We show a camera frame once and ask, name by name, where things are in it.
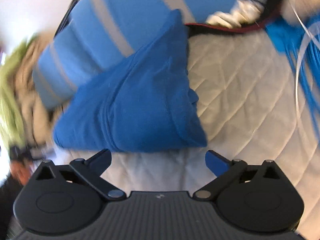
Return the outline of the blue fleece jacket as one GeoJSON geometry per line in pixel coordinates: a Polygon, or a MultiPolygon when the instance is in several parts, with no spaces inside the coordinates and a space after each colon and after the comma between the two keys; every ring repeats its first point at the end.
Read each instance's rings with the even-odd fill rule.
{"type": "Polygon", "coordinates": [[[151,42],[79,88],[55,124],[54,142],[149,153],[206,146],[187,65],[188,32],[176,9],[151,42]]]}

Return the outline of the beige comforter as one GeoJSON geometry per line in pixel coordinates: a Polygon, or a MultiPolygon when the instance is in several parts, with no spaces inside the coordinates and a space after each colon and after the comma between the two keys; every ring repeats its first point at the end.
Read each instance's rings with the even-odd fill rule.
{"type": "Polygon", "coordinates": [[[32,77],[37,61],[48,45],[49,39],[34,36],[29,42],[22,43],[22,55],[14,70],[13,88],[16,102],[22,117],[26,143],[34,147],[51,145],[53,121],[36,91],[32,77]]]}

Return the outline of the white quilted bedspread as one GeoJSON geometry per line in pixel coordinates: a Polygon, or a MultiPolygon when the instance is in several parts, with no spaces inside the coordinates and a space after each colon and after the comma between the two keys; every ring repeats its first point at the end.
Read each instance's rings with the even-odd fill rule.
{"type": "Polygon", "coordinates": [[[207,145],[113,152],[103,178],[126,192],[194,192],[214,178],[207,150],[256,165],[273,159],[304,200],[300,233],[319,239],[319,143],[286,56],[264,31],[198,35],[188,41],[187,70],[207,145]]]}

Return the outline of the light green blanket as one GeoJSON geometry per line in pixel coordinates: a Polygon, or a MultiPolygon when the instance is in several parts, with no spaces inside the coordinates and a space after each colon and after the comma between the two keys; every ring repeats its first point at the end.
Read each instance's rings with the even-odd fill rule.
{"type": "Polygon", "coordinates": [[[21,111],[9,80],[15,75],[35,39],[34,36],[29,41],[22,41],[1,66],[1,147],[6,150],[11,146],[22,147],[25,143],[21,111]]]}

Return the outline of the blue striped pillow left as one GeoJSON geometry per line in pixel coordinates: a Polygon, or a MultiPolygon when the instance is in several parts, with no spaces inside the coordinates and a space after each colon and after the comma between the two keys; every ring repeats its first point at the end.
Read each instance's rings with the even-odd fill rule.
{"type": "Polygon", "coordinates": [[[69,23],[48,44],[33,70],[47,109],[69,100],[92,77],[134,53],[106,0],[80,0],[69,23]]]}

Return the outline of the bright blue knitted cloth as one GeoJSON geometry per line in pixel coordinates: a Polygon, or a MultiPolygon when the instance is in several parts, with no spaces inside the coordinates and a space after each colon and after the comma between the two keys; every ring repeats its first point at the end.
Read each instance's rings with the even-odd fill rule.
{"type": "Polygon", "coordinates": [[[286,55],[293,74],[298,74],[296,84],[304,93],[319,139],[319,14],[296,27],[278,18],[265,30],[276,50],[286,55]]]}

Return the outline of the plush teddy bear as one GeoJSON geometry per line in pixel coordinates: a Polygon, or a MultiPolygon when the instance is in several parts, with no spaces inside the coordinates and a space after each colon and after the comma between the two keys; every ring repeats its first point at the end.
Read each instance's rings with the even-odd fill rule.
{"type": "Polygon", "coordinates": [[[299,25],[319,13],[319,0],[283,0],[281,16],[290,25],[299,25]]]}

